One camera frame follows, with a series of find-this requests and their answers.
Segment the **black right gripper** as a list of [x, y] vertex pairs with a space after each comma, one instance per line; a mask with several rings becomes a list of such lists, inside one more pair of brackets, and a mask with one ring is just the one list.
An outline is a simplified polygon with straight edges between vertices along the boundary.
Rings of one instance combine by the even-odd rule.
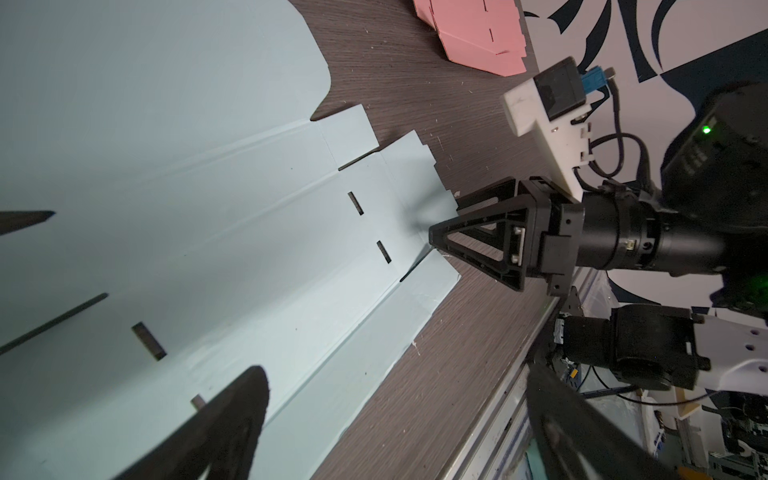
[[554, 277], [576, 267], [683, 276], [716, 274], [726, 263], [725, 234], [629, 192], [561, 205], [552, 181], [509, 177], [461, 196], [457, 212], [429, 228], [430, 245], [515, 291], [541, 278], [558, 292]]

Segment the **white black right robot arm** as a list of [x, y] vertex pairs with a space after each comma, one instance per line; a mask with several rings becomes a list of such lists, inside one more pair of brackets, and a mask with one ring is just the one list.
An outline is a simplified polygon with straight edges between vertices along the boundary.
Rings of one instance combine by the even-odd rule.
[[[432, 226], [432, 246], [521, 290], [542, 278], [568, 293], [578, 267], [718, 275], [714, 307], [767, 316], [767, 87], [710, 93], [667, 150], [662, 184], [647, 163], [633, 184], [605, 182], [575, 199], [552, 181], [503, 181]], [[567, 314], [551, 358], [611, 371], [646, 390], [767, 391], [767, 331], [688, 308], [625, 305], [606, 318]]]

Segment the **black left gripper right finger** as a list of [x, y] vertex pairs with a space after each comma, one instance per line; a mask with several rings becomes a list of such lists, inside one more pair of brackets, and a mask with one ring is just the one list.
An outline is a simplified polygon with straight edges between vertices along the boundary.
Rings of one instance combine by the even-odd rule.
[[549, 479], [677, 479], [548, 368], [531, 364], [526, 403]]

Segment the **light blue paper box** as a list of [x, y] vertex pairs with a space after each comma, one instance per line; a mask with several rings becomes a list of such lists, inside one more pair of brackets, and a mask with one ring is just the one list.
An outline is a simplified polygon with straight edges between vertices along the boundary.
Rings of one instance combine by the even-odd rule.
[[252, 366], [251, 477], [312, 476], [459, 280], [429, 148], [330, 86], [287, 1], [2, 3], [3, 478], [114, 478]]

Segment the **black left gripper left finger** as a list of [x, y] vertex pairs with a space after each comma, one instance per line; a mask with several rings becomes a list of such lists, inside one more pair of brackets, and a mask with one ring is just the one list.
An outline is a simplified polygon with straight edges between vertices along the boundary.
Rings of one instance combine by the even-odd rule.
[[270, 390], [251, 366], [120, 479], [246, 479], [264, 425]]

